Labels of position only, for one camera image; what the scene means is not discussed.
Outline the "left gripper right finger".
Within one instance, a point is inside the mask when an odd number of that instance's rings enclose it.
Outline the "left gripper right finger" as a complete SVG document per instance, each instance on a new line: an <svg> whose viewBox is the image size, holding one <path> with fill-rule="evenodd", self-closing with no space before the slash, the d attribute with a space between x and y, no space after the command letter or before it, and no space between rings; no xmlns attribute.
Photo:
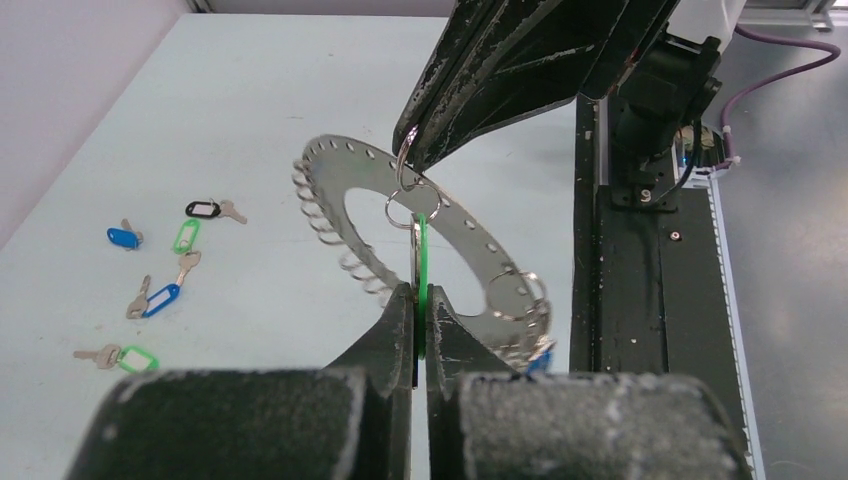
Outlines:
<svg viewBox="0 0 848 480"><path fill-rule="evenodd" d="M749 479L714 394L679 375L511 370L429 290L434 479Z"/></svg>

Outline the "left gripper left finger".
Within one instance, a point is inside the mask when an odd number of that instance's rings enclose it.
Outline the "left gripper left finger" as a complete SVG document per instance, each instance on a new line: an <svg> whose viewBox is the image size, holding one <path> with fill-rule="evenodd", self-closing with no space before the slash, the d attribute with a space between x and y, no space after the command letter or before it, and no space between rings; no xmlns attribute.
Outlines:
<svg viewBox="0 0 848 480"><path fill-rule="evenodd" d="M413 289L319 369L155 370L105 397L71 479L406 479Z"/></svg>

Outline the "perforated metal ring disc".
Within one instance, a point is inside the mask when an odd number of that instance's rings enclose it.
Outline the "perforated metal ring disc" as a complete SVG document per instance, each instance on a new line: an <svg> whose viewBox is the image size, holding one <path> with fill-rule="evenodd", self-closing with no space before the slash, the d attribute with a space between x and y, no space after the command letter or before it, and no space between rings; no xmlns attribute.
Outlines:
<svg viewBox="0 0 848 480"><path fill-rule="evenodd" d="M360 189L382 194L387 200L401 185L411 186L416 180L435 187L442 196L441 209L428 228L451 245L484 290L485 309L461 316L461 323L505 363L525 372L534 357L555 348L546 287L534 273L520 270L503 246L461 204L406 165L402 157L349 137L315 137L293 163L292 181L310 227L321 242L346 247L339 259L340 268L383 302L401 279L357 231L347 211L346 195ZM401 191L390 205L393 203L429 215L437 198L433 190L421 187Z"/></svg>

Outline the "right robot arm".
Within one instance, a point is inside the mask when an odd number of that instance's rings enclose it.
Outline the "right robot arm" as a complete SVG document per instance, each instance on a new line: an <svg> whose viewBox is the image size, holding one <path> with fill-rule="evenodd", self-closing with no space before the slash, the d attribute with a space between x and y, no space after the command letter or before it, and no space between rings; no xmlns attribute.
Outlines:
<svg viewBox="0 0 848 480"><path fill-rule="evenodd" d="M722 40L676 33L679 1L459 1L393 136L395 181L479 136L570 103L608 99L614 205L673 212L689 178L670 163L675 135L698 128L720 89Z"/></svg>

